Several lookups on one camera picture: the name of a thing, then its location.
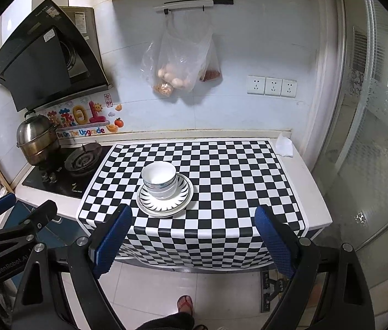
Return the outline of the black white checkered mat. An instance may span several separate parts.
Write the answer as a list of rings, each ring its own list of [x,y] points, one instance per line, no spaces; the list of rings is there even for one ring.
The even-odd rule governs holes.
[[[168,218],[154,218],[137,203],[141,171],[155,161],[172,163],[193,185],[187,207]],[[119,255],[157,267],[267,265],[271,259],[255,227],[260,205],[298,236],[308,230],[280,160],[265,140],[115,145],[87,187],[76,217],[92,232],[122,204],[130,206],[133,221]]]

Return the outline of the clear plastic bag with eggs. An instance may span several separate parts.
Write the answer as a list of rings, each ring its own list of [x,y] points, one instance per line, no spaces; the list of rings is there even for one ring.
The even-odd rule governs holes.
[[[170,96],[191,92],[207,64],[214,28],[201,9],[169,11],[141,61],[141,75],[153,90]]]

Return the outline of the glass sliding door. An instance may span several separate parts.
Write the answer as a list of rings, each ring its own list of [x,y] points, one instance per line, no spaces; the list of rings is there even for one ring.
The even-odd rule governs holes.
[[[345,63],[313,175],[331,225],[319,236],[356,251],[369,286],[388,280],[388,11],[343,0]]]

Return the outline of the black range hood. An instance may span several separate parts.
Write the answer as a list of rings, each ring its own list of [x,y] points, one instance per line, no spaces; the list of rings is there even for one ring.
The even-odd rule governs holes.
[[[88,42],[52,0],[30,12],[0,48],[0,84],[18,111],[109,87]]]

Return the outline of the white wall hook rail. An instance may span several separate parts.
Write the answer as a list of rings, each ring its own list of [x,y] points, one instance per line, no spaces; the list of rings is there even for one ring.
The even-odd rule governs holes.
[[[160,6],[153,7],[156,13],[167,14],[170,10],[186,10],[200,8],[214,7],[215,5],[234,5],[234,0],[179,0],[174,2],[165,2]]]

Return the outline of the white triple wall socket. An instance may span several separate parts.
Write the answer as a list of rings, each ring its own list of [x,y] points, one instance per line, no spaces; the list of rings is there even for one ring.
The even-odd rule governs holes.
[[[296,97],[298,83],[293,80],[249,75],[246,80],[248,94],[285,98]]]

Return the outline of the person right foot sandal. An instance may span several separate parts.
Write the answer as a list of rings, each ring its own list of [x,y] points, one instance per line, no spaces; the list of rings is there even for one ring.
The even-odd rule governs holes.
[[[177,300],[177,310],[179,313],[187,313],[190,316],[194,314],[193,300],[189,295],[182,295]]]

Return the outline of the colourful wall sticker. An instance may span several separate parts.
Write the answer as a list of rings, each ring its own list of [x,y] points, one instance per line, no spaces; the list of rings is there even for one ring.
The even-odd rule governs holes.
[[[39,114],[56,127],[59,139],[120,133],[125,126],[123,105],[115,91],[98,92],[46,107]]]

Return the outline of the steel steamer pot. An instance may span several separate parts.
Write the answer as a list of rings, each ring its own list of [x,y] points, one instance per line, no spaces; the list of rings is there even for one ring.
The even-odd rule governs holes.
[[[29,110],[17,128],[17,147],[30,165],[44,163],[61,148],[56,133],[57,126],[46,116]]]

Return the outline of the white bowl colourful dots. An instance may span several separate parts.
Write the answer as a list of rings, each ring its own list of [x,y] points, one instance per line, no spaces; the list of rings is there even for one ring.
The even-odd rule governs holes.
[[[146,165],[141,171],[141,176],[147,188],[161,190],[173,183],[176,168],[172,163],[156,161]]]

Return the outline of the black gas stove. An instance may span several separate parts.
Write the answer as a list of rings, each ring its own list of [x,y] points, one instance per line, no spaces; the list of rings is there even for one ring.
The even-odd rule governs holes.
[[[48,160],[32,169],[22,185],[81,199],[110,148],[90,142],[81,147],[57,149]]]

